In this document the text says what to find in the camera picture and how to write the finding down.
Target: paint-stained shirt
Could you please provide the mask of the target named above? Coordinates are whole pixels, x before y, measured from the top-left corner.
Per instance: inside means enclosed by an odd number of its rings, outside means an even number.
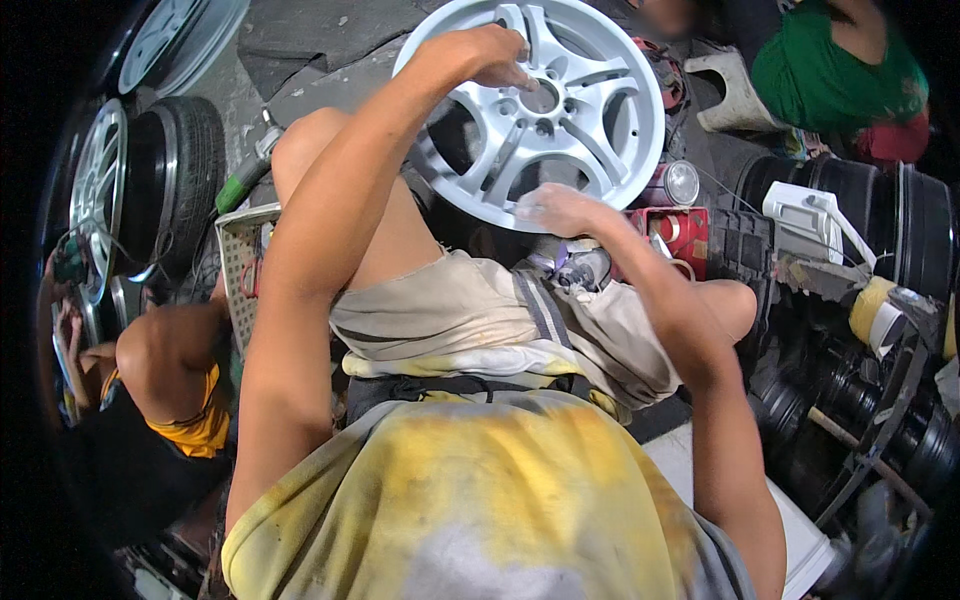
[[[247,510],[222,558],[241,600],[754,597],[623,427],[547,390],[375,406]]]

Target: red container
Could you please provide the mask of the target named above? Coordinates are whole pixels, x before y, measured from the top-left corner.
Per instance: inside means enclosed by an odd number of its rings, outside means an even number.
[[[677,160],[657,165],[640,199],[647,206],[693,206],[699,194],[697,169],[685,160]]]
[[[653,231],[659,233],[673,257],[689,264],[697,281],[706,280],[709,232],[709,212],[706,208],[651,207],[626,211],[624,214],[645,238],[650,239]],[[684,277],[689,277],[683,267],[678,266],[678,271]],[[615,264],[611,276],[618,281],[623,280],[623,272]]]

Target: shorts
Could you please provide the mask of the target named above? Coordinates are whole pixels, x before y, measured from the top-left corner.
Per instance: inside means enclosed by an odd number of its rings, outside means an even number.
[[[549,282],[546,287],[578,371],[627,415],[676,392],[681,380],[633,287],[611,282],[596,293]],[[406,276],[344,292],[331,307],[330,324],[363,361],[409,364],[433,357],[436,364],[443,362],[436,357],[530,346],[542,337],[536,308],[531,310],[510,271],[454,251]],[[568,355],[566,348],[555,348],[558,356]],[[449,371],[457,372],[463,362],[451,359]]]
[[[111,402],[59,435],[64,478],[83,517],[115,549],[152,541],[230,473],[226,450],[191,458],[147,426],[122,382]]]

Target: spray paint can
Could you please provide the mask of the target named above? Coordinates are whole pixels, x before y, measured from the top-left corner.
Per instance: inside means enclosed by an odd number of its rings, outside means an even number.
[[[700,194],[696,168],[685,160],[657,165],[650,183],[640,192],[647,206],[693,206]]]

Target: white stool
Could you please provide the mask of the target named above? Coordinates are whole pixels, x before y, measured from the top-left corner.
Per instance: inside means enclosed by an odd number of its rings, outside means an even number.
[[[727,93],[723,102],[715,107],[701,110],[697,120],[707,132],[746,130],[751,132],[778,132],[790,129],[774,118],[756,96],[754,86],[747,75],[747,66],[739,52],[723,52],[705,57],[688,59],[684,71],[697,73],[712,70],[720,74]]]

